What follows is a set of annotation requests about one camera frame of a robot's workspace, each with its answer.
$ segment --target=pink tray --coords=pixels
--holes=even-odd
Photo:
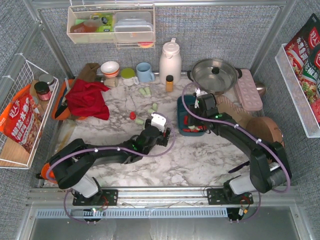
[[[263,108],[263,103],[251,72],[248,69],[241,69],[241,71],[242,77],[234,85],[235,94],[245,110],[260,111]]]

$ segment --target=pot lid knob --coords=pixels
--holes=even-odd
[[[211,71],[213,74],[219,74],[219,72],[220,72],[220,69],[217,67],[217,66],[215,66],[214,68],[212,68],[212,71]]]

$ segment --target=stainless steel pot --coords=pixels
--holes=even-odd
[[[207,93],[221,95],[236,84],[242,72],[224,60],[211,58],[197,62],[187,75]]]

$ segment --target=condiment bottle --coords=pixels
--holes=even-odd
[[[100,26],[107,24],[108,19],[101,17],[98,19],[89,19],[70,28],[70,33],[94,33]]]
[[[49,101],[51,98],[51,91],[48,83],[39,81],[34,85],[36,95],[41,101]]]
[[[166,92],[174,91],[174,77],[172,75],[168,75],[165,78],[165,91]]]
[[[39,82],[45,82],[49,85],[50,91],[52,92],[54,90],[55,86],[55,79],[52,75],[50,74],[42,74],[39,77]]]

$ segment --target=blue mug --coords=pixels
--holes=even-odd
[[[151,65],[147,62],[140,62],[136,66],[136,75],[140,83],[149,83],[155,80]]]

